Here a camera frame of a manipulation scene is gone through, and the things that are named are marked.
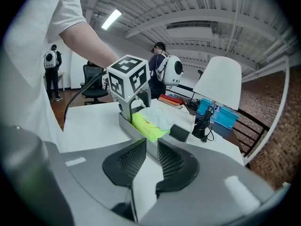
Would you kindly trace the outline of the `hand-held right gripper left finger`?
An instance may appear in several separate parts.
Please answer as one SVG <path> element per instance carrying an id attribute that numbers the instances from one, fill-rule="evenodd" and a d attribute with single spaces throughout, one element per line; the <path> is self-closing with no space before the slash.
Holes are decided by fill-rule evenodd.
<path id="1" fill-rule="evenodd" d="M 146 139 L 82 151 L 46 149 L 58 186 L 76 221 L 136 221 L 133 182 L 146 158 Z"/>

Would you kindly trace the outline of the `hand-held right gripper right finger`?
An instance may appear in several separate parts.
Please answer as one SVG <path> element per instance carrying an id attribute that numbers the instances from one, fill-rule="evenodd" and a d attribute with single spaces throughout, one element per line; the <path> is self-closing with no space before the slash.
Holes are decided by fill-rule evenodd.
<path id="1" fill-rule="evenodd" d="M 234 221 L 262 206 L 274 190 L 229 156 L 158 141 L 163 181 L 156 187 L 157 221 Z"/>

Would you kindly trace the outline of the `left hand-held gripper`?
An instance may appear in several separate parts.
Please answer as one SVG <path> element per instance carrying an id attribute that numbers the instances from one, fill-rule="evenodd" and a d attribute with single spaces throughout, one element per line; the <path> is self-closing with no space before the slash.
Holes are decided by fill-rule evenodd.
<path id="1" fill-rule="evenodd" d="M 145 107 L 151 106 L 151 90 L 148 86 L 150 70 L 148 61 L 132 55 L 125 55 L 107 67 L 111 93 L 116 95 L 122 116 L 132 123 L 131 103 L 137 95 Z"/>

